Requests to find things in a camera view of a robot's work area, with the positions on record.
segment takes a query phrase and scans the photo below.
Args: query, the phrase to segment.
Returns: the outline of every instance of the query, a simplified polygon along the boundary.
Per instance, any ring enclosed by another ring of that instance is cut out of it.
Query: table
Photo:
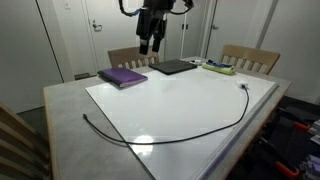
[[[194,59],[202,58],[193,57],[185,60]],[[137,71],[144,73],[151,69],[144,67]],[[247,130],[223,155],[224,158],[215,167],[210,168],[210,173],[203,175],[209,179],[222,179],[227,176],[290,85],[286,80],[238,70],[240,71],[243,74],[277,82],[279,87],[255,115],[254,121]],[[108,142],[99,137],[82,119],[83,112],[90,113],[90,118],[103,121],[105,127],[101,129],[102,131],[120,138],[85,91],[86,87],[101,83],[104,81],[99,77],[93,77],[44,89],[55,179],[105,179],[106,177],[108,179],[153,179],[153,176],[126,146]]]

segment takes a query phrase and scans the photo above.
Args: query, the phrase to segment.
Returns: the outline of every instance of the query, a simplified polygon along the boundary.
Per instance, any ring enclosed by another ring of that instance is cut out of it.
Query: chair backrest
[[[0,103],[0,175],[47,179],[51,174],[49,143]]]
[[[152,52],[151,48],[149,48],[147,55],[140,54],[139,47],[112,50],[108,51],[108,54],[113,68],[121,65],[121,67],[133,69],[159,62],[158,53]]]
[[[247,67],[247,70],[256,72],[260,72],[261,67],[264,65],[265,68],[262,73],[269,74],[279,57],[280,54],[276,52],[236,45],[225,45],[221,52],[220,62],[230,63],[242,69]]]

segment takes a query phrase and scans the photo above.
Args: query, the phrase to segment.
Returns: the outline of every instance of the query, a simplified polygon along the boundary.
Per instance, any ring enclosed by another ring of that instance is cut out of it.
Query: green object
[[[219,72],[219,73],[222,73],[222,74],[227,74],[227,75],[231,75],[231,74],[234,73],[234,66],[229,67],[229,68],[225,68],[225,67],[217,67],[217,66],[212,66],[212,65],[203,63],[202,64],[202,68],[208,69],[208,70],[211,70],[211,71],[216,71],[216,72]]]

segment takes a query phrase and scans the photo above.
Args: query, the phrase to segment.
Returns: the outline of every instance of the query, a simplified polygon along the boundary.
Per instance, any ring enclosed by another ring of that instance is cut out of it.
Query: red object
[[[296,178],[300,171],[299,169],[296,169],[295,172],[292,172],[290,169],[288,169],[285,165],[283,165],[281,162],[277,161],[275,166],[287,177],[289,178]]]
[[[294,122],[293,125],[303,131],[308,131],[310,129],[310,125],[304,125],[299,122]]]

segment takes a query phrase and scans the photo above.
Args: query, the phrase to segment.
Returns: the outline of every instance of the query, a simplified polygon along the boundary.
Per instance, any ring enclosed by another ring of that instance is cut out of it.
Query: black laptop
[[[170,75],[170,74],[175,74],[175,73],[179,73],[179,72],[190,70],[190,69],[195,69],[198,66],[186,61],[171,60],[171,61],[160,62],[157,64],[149,64],[149,67],[152,69],[158,70],[163,74]]]

